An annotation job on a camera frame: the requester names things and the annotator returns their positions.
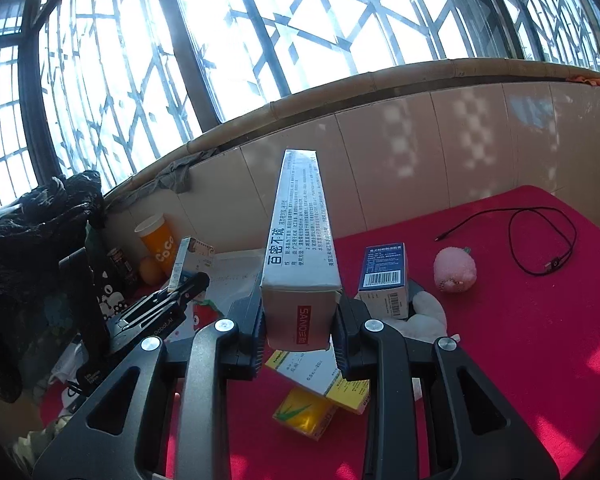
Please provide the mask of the window with metal grille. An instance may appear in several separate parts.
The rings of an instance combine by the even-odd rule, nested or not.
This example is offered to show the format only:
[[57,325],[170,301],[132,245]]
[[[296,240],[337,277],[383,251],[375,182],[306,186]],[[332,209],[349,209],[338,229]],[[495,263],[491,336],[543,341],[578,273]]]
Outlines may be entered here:
[[321,84],[451,58],[600,73],[598,0],[0,0],[0,209],[51,177],[110,191]]

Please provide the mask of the long white medicine box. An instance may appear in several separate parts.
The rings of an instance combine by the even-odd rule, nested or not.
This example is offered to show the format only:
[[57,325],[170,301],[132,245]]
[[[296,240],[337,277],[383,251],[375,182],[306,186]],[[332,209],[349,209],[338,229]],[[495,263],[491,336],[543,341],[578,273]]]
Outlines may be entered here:
[[314,151],[284,153],[260,289],[272,349],[329,346],[341,280]]

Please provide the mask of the blue white medicine box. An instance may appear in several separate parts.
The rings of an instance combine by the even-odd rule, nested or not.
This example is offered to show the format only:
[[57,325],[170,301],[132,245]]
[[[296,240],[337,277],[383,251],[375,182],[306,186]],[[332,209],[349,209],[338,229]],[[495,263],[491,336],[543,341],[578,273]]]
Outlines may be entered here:
[[365,249],[358,299],[372,318],[408,318],[407,258],[403,243]]

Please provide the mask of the pink plush ball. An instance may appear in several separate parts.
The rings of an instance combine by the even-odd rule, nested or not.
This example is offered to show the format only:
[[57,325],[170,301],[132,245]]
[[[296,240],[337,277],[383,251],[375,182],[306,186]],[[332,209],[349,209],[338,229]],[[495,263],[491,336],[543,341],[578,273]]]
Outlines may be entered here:
[[477,266],[466,250],[447,247],[434,258],[434,284],[442,292],[466,292],[476,281]]

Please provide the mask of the white plush toy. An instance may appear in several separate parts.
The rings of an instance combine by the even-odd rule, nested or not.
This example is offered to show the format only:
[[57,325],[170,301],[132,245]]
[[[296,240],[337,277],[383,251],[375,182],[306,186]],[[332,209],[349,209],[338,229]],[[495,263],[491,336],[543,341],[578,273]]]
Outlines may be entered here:
[[442,304],[434,295],[422,290],[413,297],[415,313],[406,321],[386,318],[384,323],[403,337],[433,344],[438,338],[448,336],[448,321]]

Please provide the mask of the small white box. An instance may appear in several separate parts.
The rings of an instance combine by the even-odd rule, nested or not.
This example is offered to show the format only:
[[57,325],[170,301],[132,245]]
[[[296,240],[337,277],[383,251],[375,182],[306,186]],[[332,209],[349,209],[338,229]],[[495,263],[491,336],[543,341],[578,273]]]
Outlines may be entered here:
[[195,237],[184,237],[178,246],[168,291],[174,292],[197,272],[208,273],[214,260],[214,248]]

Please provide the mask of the white cardboard tray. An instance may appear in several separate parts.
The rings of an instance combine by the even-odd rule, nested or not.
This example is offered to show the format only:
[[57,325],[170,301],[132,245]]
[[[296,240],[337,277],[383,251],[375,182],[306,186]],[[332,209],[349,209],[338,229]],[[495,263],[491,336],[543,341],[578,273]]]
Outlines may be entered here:
[[263,249],[224,252],[213,258],[211,266],[195,256],[196,271],[209,275],[208,288],[185,308],[185,320],[166,337],[167,342],[192,338],[204,326],[227,315],[232,303],[248,297],[260,281]]

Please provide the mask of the black plastic bag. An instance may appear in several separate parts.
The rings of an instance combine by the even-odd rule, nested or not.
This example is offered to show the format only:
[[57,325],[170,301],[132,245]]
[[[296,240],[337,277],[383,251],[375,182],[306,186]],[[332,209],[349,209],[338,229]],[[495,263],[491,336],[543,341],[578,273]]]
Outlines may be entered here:
[[59,263],[104,220],[100,175],[85,170],[24,194],[0,216],[0,399],[15,402],[76,334]]

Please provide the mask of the grey cloth on sill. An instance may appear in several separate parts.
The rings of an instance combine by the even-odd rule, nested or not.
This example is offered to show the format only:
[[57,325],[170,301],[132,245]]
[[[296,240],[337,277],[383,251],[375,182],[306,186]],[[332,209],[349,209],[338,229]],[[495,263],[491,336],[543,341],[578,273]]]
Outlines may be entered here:
[[114,196],[106,198],[105,211],[107,214],[125,211],[143,198],[151,196],[157,191],[168,190],[175,194],[188,192],[192,185],[189,168],[204,162],[212,156],[219,154],[218,148],[204,150],[196,154],[187,155],[174,162],[170,162],[161,169],[152,179],[138,184],[128,185],[124,190],[114,192]]

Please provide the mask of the red table cloth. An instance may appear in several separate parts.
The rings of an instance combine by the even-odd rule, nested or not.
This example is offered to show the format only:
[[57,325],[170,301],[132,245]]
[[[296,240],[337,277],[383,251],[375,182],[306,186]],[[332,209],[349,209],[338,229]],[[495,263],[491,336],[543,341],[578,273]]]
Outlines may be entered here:
[[[600,228],[533,186],[338,240],[347,297],[358,287],[366,247],[403,243],[408,275],[433,292],[434,258],[452,245],[469,250],[477,283],[440,295],[449,337],[477,364],[539,438],[556,479],[600,479]],[[313,442],[272,421],[282,385],[265,362],[251,380],[226,384],[230,478],[366,479],[367,421],[342,414]],[[176,383],[159,478],[173,478]],[[419,476],[430,478],[422,387],[413,382]]]

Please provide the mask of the yellow green aloe box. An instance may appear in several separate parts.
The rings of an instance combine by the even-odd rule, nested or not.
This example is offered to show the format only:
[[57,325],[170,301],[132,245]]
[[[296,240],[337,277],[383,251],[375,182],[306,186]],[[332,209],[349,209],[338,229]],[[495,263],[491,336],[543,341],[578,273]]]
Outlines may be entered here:
[[282,426],[317,441],[321,439],[337,410],[336,404],[322,396],[294,387],[276,408],[273,419]]

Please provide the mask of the dark drink can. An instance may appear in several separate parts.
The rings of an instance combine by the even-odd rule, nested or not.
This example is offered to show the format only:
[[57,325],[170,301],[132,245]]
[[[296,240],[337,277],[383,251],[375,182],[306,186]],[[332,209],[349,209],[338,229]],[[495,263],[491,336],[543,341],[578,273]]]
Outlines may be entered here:
[[120,280],[129,286],[136,284],[136,272],[121,247],[114,247],[107,252],[107,257]]

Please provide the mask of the orange fruit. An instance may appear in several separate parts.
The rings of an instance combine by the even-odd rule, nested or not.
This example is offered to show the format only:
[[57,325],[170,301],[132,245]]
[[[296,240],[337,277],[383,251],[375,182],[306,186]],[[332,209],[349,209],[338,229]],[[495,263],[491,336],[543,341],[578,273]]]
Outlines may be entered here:
[[145,257],[138,264],[138,274],[148,286],[160,286],[166,281],[166,276],[155,258]]

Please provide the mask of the orange paper cup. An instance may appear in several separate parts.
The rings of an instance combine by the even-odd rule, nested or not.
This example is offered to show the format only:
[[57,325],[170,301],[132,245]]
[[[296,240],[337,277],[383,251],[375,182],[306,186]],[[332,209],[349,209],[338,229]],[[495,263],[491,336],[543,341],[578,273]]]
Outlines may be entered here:
[[172,272],[178,243],[172,233],[169,223],[163,214],[153,214],[140,222],[134,229],[151,257],[154,258],[166,276]]

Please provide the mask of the yellow white medicine box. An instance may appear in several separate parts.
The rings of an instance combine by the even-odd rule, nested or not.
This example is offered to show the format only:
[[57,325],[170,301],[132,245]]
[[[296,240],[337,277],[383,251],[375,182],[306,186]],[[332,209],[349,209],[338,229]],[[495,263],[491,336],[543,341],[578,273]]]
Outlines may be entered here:
[[352,413],[363,414],[370,400],[370,382],[344,379],[332,347],[309,352],[276,350],[265,365],[295,385]]

